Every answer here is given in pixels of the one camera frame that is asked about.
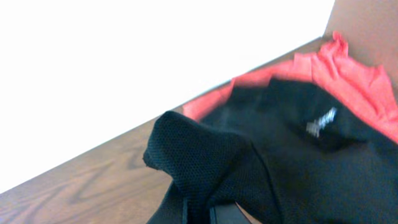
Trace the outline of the red printed t-shirt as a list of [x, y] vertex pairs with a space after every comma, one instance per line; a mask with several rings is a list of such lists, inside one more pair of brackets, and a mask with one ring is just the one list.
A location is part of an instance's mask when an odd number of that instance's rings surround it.
[[397, 103], [392, 83], [383, 66], [367, 67], [348, 55], [341, 34], [318, 52], [296, 53], [291, 60], [260, 68], [232, 79], [183, 106], [183, 114], [196, 121], [226, 103], [238, 86], [267, 86], [272, 78], [311, 82], [343, 103], [358, 118], [393, 141], [397, 141]]

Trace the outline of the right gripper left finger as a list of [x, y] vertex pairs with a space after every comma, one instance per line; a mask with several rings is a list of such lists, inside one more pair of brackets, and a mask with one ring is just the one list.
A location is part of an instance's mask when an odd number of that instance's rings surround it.
[[183, 224], [187, 221], [187, 201], [177, 186], [171, 183], [161, 204], [147, 224]]

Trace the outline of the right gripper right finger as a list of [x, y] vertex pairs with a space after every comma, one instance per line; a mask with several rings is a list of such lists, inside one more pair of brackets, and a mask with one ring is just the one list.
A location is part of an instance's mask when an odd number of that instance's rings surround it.
[[216, 205], [210, 209], [211, 224], [251, 224], [235, 203]]

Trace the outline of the black polo shirt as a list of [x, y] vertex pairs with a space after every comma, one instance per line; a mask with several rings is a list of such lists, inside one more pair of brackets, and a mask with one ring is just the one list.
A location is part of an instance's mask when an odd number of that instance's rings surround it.
[[263, 223], [396, 223], [397, 144], [321, 88], [233, 88], [200, 121], [164, 113], [143, 157], [187, 201], [187, 223], [239, 204]]

